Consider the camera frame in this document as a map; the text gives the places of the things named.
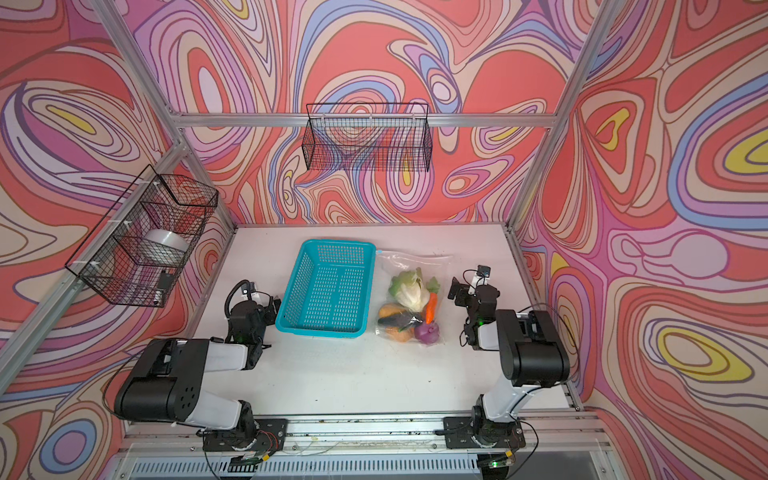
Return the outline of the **tan bread bun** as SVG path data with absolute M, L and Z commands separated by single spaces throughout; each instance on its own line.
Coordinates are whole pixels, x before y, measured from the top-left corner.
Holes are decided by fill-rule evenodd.
M 401 330 L 397 327 L 387 327 L 385 333 L 390 340 L 400 343 L 407 343 L 414 339 L 414 331 L 410 328 Z

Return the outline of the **purple onion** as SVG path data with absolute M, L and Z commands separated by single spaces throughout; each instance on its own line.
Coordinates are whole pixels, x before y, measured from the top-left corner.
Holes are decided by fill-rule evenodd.
M 440 340 L 440 328 L 435 322 L 419 323 L 414 329 L 415 338 L 422 344 L 434 345 Z

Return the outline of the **brown potato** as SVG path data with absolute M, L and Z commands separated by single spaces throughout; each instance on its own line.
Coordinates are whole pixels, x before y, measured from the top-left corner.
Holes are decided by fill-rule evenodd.
M 377 321 L 380 324 L 392 324 L 393 320 L 390 320 L 390 317 L 397 317 L 407 313 L 408 310 L 399 303 L 387 303 L 378 310 Z

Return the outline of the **green lettuce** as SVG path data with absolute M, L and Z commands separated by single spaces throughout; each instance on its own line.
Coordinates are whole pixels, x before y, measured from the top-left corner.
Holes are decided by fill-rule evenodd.
M 412 312 L 420 312 L 429 300 L 429 292 L 420 268 L 402 271 L 394 276 L 388 291 L 397 303 Z

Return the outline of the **teal plastic basket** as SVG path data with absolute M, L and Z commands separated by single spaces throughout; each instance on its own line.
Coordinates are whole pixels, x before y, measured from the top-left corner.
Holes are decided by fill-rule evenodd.
M 303 242 L 282 299 L 277 329 L 312 337 L 361 336 L 368 324 L 376 253 L 370 242 Z

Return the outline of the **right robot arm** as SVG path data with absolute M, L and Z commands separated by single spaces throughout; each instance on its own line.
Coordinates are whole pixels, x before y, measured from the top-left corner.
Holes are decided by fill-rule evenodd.
M 499 309 L 498 289 L 452 280 L 448 298 L 467 311 L 460 344 L 497 353 L 501 375 L 478 396 L 467 417 L 446 417 L 441 434 L 450 449 L 525 445 L 520 410 L 533 396 L 566 382 L 570 359 L 551 315 L 529 308 Z

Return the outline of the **clear zip top bag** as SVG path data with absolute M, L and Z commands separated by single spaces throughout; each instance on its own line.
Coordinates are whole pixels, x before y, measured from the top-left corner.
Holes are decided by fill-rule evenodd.
M 375 334 L 426 348 L 442 342 L 439 307 L 448 293 L 453 256 L 379 250 L 376 258 Z

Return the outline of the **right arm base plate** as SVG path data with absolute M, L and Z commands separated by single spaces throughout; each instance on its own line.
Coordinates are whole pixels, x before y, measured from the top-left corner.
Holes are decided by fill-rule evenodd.
M 527 443 L 518 421 L 498 423 L 475 416 L 448 416 L 435 430 L 448 449 L 505 449 L 517 451 Z

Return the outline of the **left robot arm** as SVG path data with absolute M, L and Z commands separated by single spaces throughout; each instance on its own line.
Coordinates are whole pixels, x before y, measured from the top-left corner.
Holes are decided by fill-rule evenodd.
M 142 351 L 113 403 L 114 414 L 130 422 L 181 424 L 202 430 L 206 452 L 255 451 L 283 447 L 284 421 L 258 422 L 249 402 L 203 388 L 207 373 L 254 369 L 269 346 L 281 301 L 262 305 L 248 298 L 225 306 L 227 335 L 209 339 L 154 340 Z

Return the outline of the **orange carrot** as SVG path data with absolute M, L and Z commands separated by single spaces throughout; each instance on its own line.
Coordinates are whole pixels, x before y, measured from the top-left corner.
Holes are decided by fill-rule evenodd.
M 424 308 L 424 320 L 426 324 L 432 324 L 435 320 L 436 311 L 437 311 L 440 283 L 438 282 L 436 277 L 432 277 L 428 281 L 426 288 L 427 288 L 427 291 L 429 292 L 429 300 Z

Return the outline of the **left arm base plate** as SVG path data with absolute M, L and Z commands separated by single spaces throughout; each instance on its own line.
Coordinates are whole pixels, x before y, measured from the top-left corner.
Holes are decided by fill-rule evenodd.
M 284 447 L 287 427 L 285 418 L 255 418 L 231 430 L 205 430 L 203 451 L 275 453 Z

